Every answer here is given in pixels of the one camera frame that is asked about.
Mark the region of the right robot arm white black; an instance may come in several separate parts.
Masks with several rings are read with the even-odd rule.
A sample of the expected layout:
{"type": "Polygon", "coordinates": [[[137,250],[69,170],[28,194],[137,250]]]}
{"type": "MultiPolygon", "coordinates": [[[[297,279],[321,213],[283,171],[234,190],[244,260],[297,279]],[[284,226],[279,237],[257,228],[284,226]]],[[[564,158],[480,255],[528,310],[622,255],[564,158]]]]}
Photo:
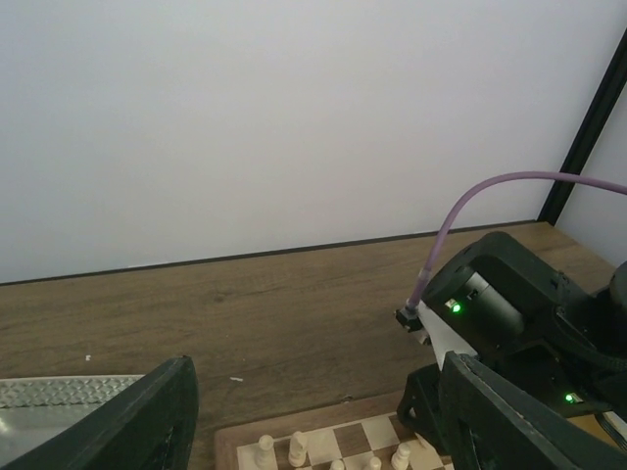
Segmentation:
{"type": "Polygon", "coordinates": [[[564,418],[592,414],[619,448],[626,435],[626,267],[584,291],[505,232],[455,255],[420,302],[395,313],[434,352],[465,353],[564,418]]]}

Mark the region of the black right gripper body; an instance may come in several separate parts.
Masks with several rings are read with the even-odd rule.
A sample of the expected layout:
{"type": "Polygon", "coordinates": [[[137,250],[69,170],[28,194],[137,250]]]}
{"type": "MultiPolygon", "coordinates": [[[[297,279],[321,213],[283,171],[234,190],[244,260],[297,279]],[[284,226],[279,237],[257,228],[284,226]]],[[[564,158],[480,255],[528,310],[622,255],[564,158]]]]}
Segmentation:
{"type": "Polygon", "coordinates": [[[397,407],[400,423],[429,444],[443,444],[446,440],[439,402],[439,379],[437,364],[416,369],[408,375],[397,407]]]}

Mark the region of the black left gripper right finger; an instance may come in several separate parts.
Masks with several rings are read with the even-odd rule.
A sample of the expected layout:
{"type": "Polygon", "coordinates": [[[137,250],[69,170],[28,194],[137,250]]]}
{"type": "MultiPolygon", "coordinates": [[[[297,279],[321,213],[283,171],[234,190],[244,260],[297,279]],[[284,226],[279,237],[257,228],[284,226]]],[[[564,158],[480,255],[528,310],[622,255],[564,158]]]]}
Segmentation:
{"type": "Polygon", "coordinates": [[[467,354],[447,352],[440,400],[457,469],[624,469],[626,453],[467,354]]]}

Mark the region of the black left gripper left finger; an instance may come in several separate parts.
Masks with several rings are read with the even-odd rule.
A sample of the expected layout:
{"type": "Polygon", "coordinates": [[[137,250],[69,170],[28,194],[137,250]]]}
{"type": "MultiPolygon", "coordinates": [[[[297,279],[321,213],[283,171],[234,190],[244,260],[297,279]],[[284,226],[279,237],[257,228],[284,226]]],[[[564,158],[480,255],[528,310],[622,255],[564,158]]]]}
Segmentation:
{"type": "Polygon", "coordinates": [[[199,413],[193,360],[171,358],[5,469],[186,469],[199,413]]]}

